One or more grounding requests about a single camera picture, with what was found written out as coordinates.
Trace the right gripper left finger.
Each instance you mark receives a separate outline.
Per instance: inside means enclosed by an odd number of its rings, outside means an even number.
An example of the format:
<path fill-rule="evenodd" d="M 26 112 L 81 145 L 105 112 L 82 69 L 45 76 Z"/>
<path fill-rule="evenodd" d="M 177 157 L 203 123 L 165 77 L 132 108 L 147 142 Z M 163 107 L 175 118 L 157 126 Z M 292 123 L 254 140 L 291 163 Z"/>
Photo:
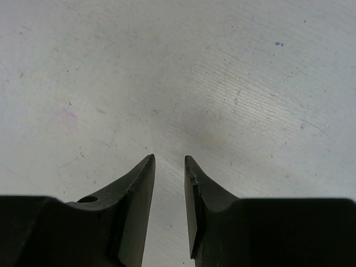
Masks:
<path fill-rule="evenodd" d="M 155 157 L 78 201 L 66 203 L 65 266 L 141 266 L 155 181 Z"/>

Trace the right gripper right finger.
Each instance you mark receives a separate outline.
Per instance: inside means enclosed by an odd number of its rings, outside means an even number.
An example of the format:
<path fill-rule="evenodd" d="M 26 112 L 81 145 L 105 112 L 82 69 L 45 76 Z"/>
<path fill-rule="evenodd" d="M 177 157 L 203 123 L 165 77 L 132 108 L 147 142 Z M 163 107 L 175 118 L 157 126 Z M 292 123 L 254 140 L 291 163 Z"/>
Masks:
<path fill-rule="evenodd" d="M 185 202 L 190 258 L 195 266 L 239 266 L 235 218 L 237 198 L 203 172 L 192 156 L 185 156 Z"/>

